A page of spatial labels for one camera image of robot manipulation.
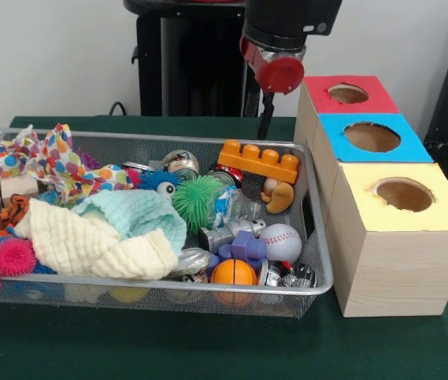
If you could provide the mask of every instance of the yellow box top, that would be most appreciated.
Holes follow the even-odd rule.
[[[448,180],[437,164],[341,164],[366,230],[448,231]]]

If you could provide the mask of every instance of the baseball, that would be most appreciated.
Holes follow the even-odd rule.
[[[259,239],[266,242],[266,257],[269,260],[289,261],[294,264],[302,252],[300,235],[287,224],[272,224],[266,227]]]

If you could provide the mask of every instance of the red box top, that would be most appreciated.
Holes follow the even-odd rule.
[[[377,77],[303,78],[317,113],[399,113]]]

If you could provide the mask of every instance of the small bear toy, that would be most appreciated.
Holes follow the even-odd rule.
[[[293,203],[294,189],[286,182],[267,178],[261,192],[261,199],[268,203],[266,210],[270,214],[279,214]]]

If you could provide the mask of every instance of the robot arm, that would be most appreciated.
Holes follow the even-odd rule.
[[[342,0],[247,0],[241,53],[264,93],[258,139],[265,139],[275,93],[288,94],[302,82],[308,35],[327,36]]]

